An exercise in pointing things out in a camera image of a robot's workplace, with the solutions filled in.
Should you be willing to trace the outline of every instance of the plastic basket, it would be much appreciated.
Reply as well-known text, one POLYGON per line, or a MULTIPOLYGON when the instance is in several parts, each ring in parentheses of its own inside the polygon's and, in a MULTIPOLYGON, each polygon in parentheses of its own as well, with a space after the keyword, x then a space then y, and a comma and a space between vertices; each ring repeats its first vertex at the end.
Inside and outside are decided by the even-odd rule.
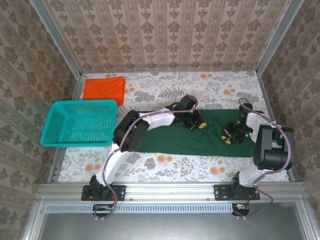
POLYGON ((41 134, 45 147, 106 146, 116 124, 114 100, 71 100, 52 104, 41 134))

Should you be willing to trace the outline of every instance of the orange towel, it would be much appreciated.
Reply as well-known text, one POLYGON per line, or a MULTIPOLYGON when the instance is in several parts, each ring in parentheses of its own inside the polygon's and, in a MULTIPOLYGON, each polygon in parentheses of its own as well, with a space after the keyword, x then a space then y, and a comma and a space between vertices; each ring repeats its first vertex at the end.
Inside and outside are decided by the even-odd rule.
POLYGON ((118 106, 124 104, 126 80, 123 76, 87 79, 84 83, 83 100, 113 99, 118 106))

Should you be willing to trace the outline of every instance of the purple cable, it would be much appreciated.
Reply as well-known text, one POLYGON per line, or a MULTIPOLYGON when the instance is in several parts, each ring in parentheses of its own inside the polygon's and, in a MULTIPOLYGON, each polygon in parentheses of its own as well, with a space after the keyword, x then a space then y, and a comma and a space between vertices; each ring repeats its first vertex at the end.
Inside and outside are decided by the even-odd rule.
MULTIPOLYGON (((262 118, 264 118, 267 122, 269 122, 270 124, 272 124, 273 126, 275 126, 279 132, 282 134, 284 140, 285 140, 285 143, 288 147, 288 155, 287 155, 287 159, 286 159, 286 162, 285 164, 283 165, 283 167, 281 167, 279 170, 276 170, 276 171, 268 171, 266 172, 264 175, 262 175, 261 177, 257 178, 253 184, 256 184, 258 181, 260 181, 264 176, 266 175, 270 175, 270 174, 276 174, 276 173, 280 173, 281 171, 285 170, 286 167, 289 165, 289 162, 290 162, 290 158, 291 158, 291 145, 290 145, 290 142, 289 142, 289 139, 286 135, 286 133, 281 129, 281 127, 275 122, 275 121, 272 121, 270 118, 268 118, 266 115, 264 115, 263 113, 261 112, 257 112, 255 110, 252 110, 251 108, 248 108, 246 107, 243 103, 241 103, 241 100, 245 100, 247 103, 250 103, 248 99, 246 99, 245 97, 241 97, 238 99, 238 103, 240 104, 240 106, 242 106, 243 108, 247 109, 248 111, 254 113, 254 114, 257 114, 259 116, 261 116, 262 118)), ((243 218, 251 218, 251 217, 254 217, 256 215, 258 215, 259 213, 263 212, 264 210, 268 209, 271 207, 272 203, 274 202, 274 198, 269 195, 268 193, 260 190, 256 185, 254 185, 254 188, 262 193, 263 195, 266 195, 267 197, 269 197, 271 200, 270 200, 270 203, 268 205, 266 205, 265 207, 263 207, 262 209, 260 209, 259 211, 253 213, 253 214, 250 214, 250 215, 247 215, 247 216, 243 216, 241 213, 239 213, 238 211, 234 211, 236 214, 238 214, 240 217, 243 217, 243 218)))
MULTIPOLYGON (((195 110, 198 106, 198 102, 195 103, 194 107, 191 108, 190 110, 175 110, 175 111, 171 111, 171 110, 166 110, 166 111, 155 111, 155 112, 152 112, 150 114, 146 114, 146 115, 143 115, 143 116, 140 116, 138 117, 131 125, 130 127, 128 128, 128 130, 126 131, 126 133, 124 134, 123 138, 122 138, 122 141, 120 143, 120 146, 118 149, 114 150, 106 159, 105 161, 105 164, 103 166, 103 170, 102 170, 102 179, 103 179, 103 183, 107 186, 107 188, 111 191, 111 193, 113 194, 114 196, 114 205, 113 205, 113 208, 111 209, 111 211, 103 218, 108 218, 116 209, 116 206, 117 206, 117 203, 118 203, 118 198, 117 198, 117 194, 116 192, 113 190, 113 188, 107 183, 106 181, 106 178, 105 178, 105 172, 106 172, 106 168, 107 168, 107 164, 111 158, 111 156, 113 154, 115 154, 116 152, 120 151, 120 149, 122 148, 122 146, 124 145, 124 142, 127 138, 127 136, 129 135, 131 129, 135 126, 135 124, 140 121, 141 119, 143 118, 146 118, 146 117, 150 117, 150 116, 154 116, 154 115, 159 115, 159 114, 167 114, 167 113, 188 113, 188 112, 192 112, 193 110, 195 110)), ((96 219, 100 218, 102 219, 102 217, 99 217, 97 216, 97 210, 98 209, 101 209, 101 208, 104 208, 105 206, 98 206, 94 209, 94 213, 93 215, 96 217, 96 219)))

